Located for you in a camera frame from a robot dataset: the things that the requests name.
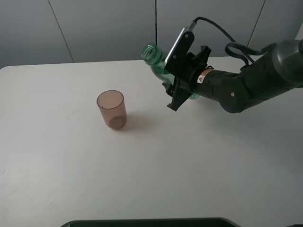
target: orange sticker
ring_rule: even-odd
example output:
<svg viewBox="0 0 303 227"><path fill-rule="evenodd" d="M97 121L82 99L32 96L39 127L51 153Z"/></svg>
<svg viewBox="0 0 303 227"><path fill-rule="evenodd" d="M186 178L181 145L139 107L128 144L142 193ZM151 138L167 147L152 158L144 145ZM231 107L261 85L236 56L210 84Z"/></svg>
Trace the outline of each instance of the orange sticker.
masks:
<svg viewBox="0 0 303 227"><path fill-rule="evenodd" d="M198 80L197 80L197 83L198 84L202 84L203 83L203 80L205 78L205 76L210 72L212 71L213 69L207 69L207 70L204 70L201 75L198 77Z"/></svg>

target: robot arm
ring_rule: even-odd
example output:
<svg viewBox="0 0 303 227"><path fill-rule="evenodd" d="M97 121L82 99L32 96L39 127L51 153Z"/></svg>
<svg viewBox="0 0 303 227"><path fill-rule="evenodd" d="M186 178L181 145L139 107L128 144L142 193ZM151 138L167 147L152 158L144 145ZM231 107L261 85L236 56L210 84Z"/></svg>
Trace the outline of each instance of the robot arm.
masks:
<svg viewBox="0 0 303 227"><path fill-rule="evenodd" d="M225 51L245 62L241 72L231 73L215 70L207 65L211 52L201 46L197 55L188 53L194 41L193 28L199 20L212 23L227 34L216 23L198 17L191 26L182 29L165 60L165 70L175 76L173 85L163 83L166 93L172 97L169 108L177 110L192 93L218 101L230 113L240 113L279 94L303 86L303 40L284 41L271 44L260 52L235 42L227 44ZM242 51L232 52L229 47ZM250 55L263 55L254 62Z"/></svg>

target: translucent brown cup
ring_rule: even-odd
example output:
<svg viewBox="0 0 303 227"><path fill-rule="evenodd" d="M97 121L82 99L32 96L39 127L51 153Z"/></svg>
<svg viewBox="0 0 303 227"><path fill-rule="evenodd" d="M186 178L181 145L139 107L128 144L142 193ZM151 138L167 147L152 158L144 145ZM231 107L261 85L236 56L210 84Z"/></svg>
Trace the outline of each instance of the translucent brown cup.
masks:
<svg viewBox="0 0 303 227"><path fill-rule="evenodd" d="M124 96L121 92L109 90L97 98L97 105L105 124L111 129L121 129L127 121Z"/></svg>

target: gray wall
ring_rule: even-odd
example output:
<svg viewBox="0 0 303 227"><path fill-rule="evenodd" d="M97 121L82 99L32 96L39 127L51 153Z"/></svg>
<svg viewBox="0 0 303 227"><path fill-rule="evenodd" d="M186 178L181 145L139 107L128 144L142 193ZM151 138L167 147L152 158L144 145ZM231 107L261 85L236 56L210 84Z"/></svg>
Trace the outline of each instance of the gray wall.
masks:
<svg viewBox="0 0 303 227"><path fill-rule="evenodd" d="M298 39L298 40L303 39L303 23L302 23L301 28L300 28L300 30L299 30L295 39Z"/></svg>
<svg viewBox="0 0 303 227"><path fill-rule="evenodd" d="M264 0L159 0L157 2L158 45L169 51L181 29L198 16L209 18L226 30L237 42L247 45ZM226 55L229 39L213 25L199 21L190 51L201 45L212 49L211 56Z"/></svg>
<svg viewBox="0 0 303 227"><path fill-rule="evenodd" d="M64 62L71 55L47 0L0 0L0 69Z"/></svg>
<svg viewBox="0 0 303 227"><path fill-rule="evenodd" d="M75 62L140 58L155 42L154 0L51 0Z"/></svg>
<svg viewBox="0 0 303 227"><path fill-rule="evenodd" d="M295 39L303 22L303 0L266 0L249 47Z"/></svg>
<svg viewBox="0 0 303 227"><path fill-rule="evenodd" d="M260 49L294 39L302 9L303 0L0 0L0 68L139 59L149 42L169 50L198 16ZM194 53L208 45L226 55L229 40L210 24L199 21L195 35Z"/></svg>

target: black tray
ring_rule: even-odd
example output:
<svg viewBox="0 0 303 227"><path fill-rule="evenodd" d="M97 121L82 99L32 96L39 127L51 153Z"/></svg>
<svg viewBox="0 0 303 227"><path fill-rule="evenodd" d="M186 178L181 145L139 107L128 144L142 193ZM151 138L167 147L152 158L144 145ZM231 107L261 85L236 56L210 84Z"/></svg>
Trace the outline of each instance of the black tray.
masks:
<svg viewBox="0 0 303 227"><path fill-rule="evenodd" d="M224 218L71 221L61 227L239 227Z"/></svg>

